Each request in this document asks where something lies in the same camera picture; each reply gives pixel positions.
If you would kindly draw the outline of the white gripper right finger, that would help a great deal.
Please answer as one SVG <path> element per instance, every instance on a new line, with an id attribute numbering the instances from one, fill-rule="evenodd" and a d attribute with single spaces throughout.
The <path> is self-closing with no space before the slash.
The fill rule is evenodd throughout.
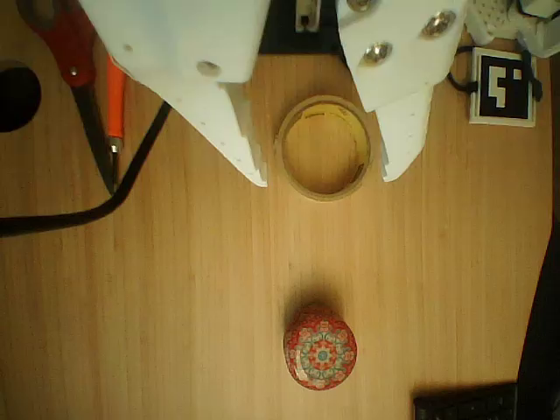
<path id="1" fill-rule="evenodd" d="M 339 1 L 339 40 L 365 111 L 382 140 L 384 181 L 400 178 L 424 148 L 434 87 L 448 74 L 465 1 Z"/>

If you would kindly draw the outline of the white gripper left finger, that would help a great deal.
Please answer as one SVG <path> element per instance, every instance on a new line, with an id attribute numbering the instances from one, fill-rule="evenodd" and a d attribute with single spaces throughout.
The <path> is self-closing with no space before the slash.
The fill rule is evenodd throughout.
<path id="1" fill-rule="evenodd" d="M 167 101 L 254 185 L 267 165 L 244 85 L 267 1 L 83 1 L 115 63 Z"/>

